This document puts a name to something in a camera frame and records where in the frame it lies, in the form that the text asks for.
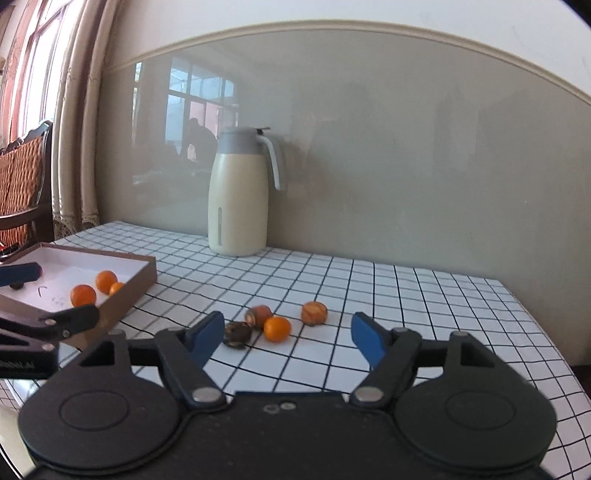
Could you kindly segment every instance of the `chair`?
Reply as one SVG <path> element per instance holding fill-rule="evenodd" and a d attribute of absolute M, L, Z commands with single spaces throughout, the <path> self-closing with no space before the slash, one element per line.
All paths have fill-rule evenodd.
<path fill-rule="evenodd" d="M 54 240 L 52 131 L 53 124 L 45 121 L 0 155 L 0 262 L 31 244 Z"/>

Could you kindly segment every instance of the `dried fruit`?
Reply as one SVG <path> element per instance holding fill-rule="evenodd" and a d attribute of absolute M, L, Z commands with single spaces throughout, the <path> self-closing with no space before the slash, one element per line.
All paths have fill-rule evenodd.
<path fill-rule="evenodd" d="M 115 295 L 123 285 L 125 284 L 120 281 L 113 283 L 109 289 L 109 295 Z"/>
<path fill-rule="evenodd" d="M 96 302 L 95 289 L 90 285 L 77 285 L 70 292 L 70 301 L 73 307 L 82 307 L 83 305 Z"/>
<path fill-rule="evenodd" d="M 309 301 L 301 308 L 301 321 L 306 325 L 314 326 L 324 323 L 328 318 L 329 311 L 326 305 L 319 301 Z"/>
<path fill-rule="evenodd" d="M 271 317 L 263 327 L 265 337 L 270 342 L 283 342 L 291 333 L 291 323 L 283 317 Z"/>
<path fill-rule="evenodd" d="M 105 270 L 100 272 L 95 279 L 96 288 L 105 295 L 109 294 L 113 283 L 117 282 L 117 275 L 111 270 Z"/>
<path fill-rule="evenodd" d="M 243 348 L 250 340 L 252 328 L 246 322 L 230 322 L 223 331 L 223 343 L 233 348 Z"/>
<path fill-rule="evenodd" d="M 252 328 L 262 330 L 265 322 L 273 316 L 273 312 L 267 305 L 257 305 L 249 308 L 244 314 L 244 321 Z"/>

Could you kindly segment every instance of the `orange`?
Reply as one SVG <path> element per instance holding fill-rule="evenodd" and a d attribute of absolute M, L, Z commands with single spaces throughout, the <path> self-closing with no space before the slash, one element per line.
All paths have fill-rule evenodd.
<path fill-rule="evenodd" d="M 73 307 L 94 305 L 96 302 L 95 289 L 90 285 L 77 285 L 70 292 L 70 301 Z"/>
<path fill-rule="evenodd" d="M 270 342 L 282 342 L 287 340 L 291 333 L 291 323 L 283 317 L 271 317 L 265 322 L 263 331 Z"/>
<path fill-rule="evenodd" d="M 117 275 L 111 270 L 102 271 L 96 276 L 95 283 L 101 293 L 108 295 L 113 283 L 117 283 Z"/>
<path fill-rule="evenodd" d="M 123 285 L 125 284 L 120 281 L 113 283 L 109 289 L 109 295 L 115 295 Z"/>

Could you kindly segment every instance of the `thermos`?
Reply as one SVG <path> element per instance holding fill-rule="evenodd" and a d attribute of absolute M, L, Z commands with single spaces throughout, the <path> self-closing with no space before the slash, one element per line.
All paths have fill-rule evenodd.
<path fill-rule="evenodd" d="M 275 188 L 281 190 L 279 146 L 251 127 L 223 132 L 209 180 L 209 248 L 221 255 L 247 257 L 267 245 L 268 156 Z"/>

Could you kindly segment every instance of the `checkered tablecloth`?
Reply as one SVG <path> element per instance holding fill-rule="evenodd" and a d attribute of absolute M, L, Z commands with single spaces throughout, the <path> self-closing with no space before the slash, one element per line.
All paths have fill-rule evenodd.
<path fill-rule="evenodd" d="M 156 257 L 158 283 L 118 325 L 129 338 L 192 326 L 214 310 L 241 320 L 248 306 L 259 304 L 287 317 L 293 327 L 287 341 L 269 343 L 259 333 L 246 349 L 220 345 L 213 354 L 205 370 L 229 396 L 239 390 L 349 394 L 369 371 L 351 340 L 354 312 L 388 329 L 406 326 L 426 339 L 447 340 L 454 330 L 466 330 L 552 401 L 559 423 L 543 466 L 556 478 L 591 475 L 589 398 L 537 322 L 497 280 L 276 248 L 248 258 L 220 257 L 205 237 L 123 222 L 56 243 Z M 328 307 L 326 325 L 308 327 L 299 320 L 301 305 L 310 300 Z M 61 364 L 76 354 L 63 345 Z M 441 372 L 419 369 L 417 382 Z M 160 383 L 156 368 L 135 373 Z M 11 392 L 5 385 L 1 401 L 18 407 L 42 382 L 7 383 Z"/>

